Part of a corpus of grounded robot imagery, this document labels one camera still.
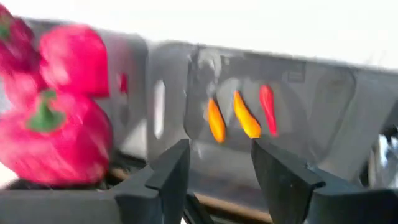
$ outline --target green pepper stem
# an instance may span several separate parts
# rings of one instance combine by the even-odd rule
[[[0,15],[0,39],[7,40],[10,35],[10,18],[7,15]]]
[[[55,92],[48,90],[42,93],[40,102],[35,115],[27,122],[27,127],[35,132],[48,133],[59,128],[65,121],[65,115],[49,107],[49,99],[55,98]]]

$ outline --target stainless steel surface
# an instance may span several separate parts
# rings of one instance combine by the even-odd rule
[[[372,188],[398,187],[398,131],[391,126],[381,133],[369,158],[369,185]]]
[[[147,68],[149,159],[189,136],[191,187],[262,210],[266,203],[257,191],[250,141],[231,112],[233,89],[242,88],[245,103],[268,134],[257,89],[264,81],[271,83],[278,145],[352,181],[397,98],[398,77],[393,73],[176,42],[156,45]],[[157,138],[154,86],[159,80],[165,85],[165,108],[164,132]],[[228,126],[230,139],[222,146],[206,122],[205,105],[213,93]]]

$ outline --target chili pepper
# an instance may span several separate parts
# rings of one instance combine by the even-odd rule
[[[269,132],[276,137],[278,135],[278,130],[274,115],[274,94],[269,85],[261,85],[259,99],[264,114],[266,115]]]
[[[243,131],[249,136],[249,138],[253,139],[260,137],[260,124],[250,114],[249,110],[244,105],[239,91],[234,92],[234,111],[239,123],[243,128]]]
[[[109,165],[112,130],[104,111],[82,95],[42,92],[27,111],[0,120],[0,162],[20,178],[51,186],[90,184]]]
[[[220,110],[216,104],[216,101],[211,98],[209,100],[208,108],[207,108],[207,116],[208,122],[210,125],[211,132],[213,133],[214,138],[219,143],[224,142],[225,140],[225,124],[223,120],[223,116],[221,115]]]
[[[43,58],[40,71],[51,88],[109,96],[106,47],[90,27],[58,26],[40,38],[39,51]],[[126,77],[120,75],[119,82],[121,91],[126,91]]]

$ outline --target yellow chili pepper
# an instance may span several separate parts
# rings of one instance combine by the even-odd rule
[[[244,105],[243,99],[239,94],[239,91],[234,92],[234,111],[239,123],[243,128],[243,131],[249,136],[249,138],[252,139],[260,137],[260,124],[250,114],[249,110]]]
[[[219,143],[224,142],[225,140],[225,124],[223,117],[221,115],[220,110],[216,104],[214,99],[209,100],[209,104],[207,107],[207,116],[208,122],[210,125],[211,132],[213,133],[214,138]]]

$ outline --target bell pepper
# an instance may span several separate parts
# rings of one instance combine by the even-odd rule
[[[223,116],[213,98],[210,98],[207,107],[207,117],[210,125],[211,132],[217,142],[222,143],[225,141],[225,124]]]
[[[16,108],[25,109],[46,88],[39,73],[39,53],[33,48],[33,32],[23,20],[13,18],[0,5],[0,78]]]
[[[250,114],[246,108],[239,91],[234,91],[234,111],[241,124],[243,131],[249,138],[258,138],[261,135],[261,127],[257,120]]]
[[[108,56],[101,37],[81,24],[58,26],[40,38],[40,71],[49,87],[94,97],[109,96]],[[120,89],[126,91],[121,75]]]
[[[47,87],[36,70],[9,70],[3,73],[2,83],[9,101],[17,110],[26,110],[32,106],[37,94]]]
[[[32,45],[33,38],[25,22],[0,5],[0,67],[28,70],[35,65],[39,54]]]
[[[35,107],[2,115],[0,136],[0,162],[37,184],[92,184],[108,170],[111,125],[83,95],[43,91]]]
[[[261,85],[259,99],[262,109],[264,110],[264,114],[266,115],[269,132],[271,135],[276,137],[278,136],[278,129],[274,115],[274,94],[269,85]]]

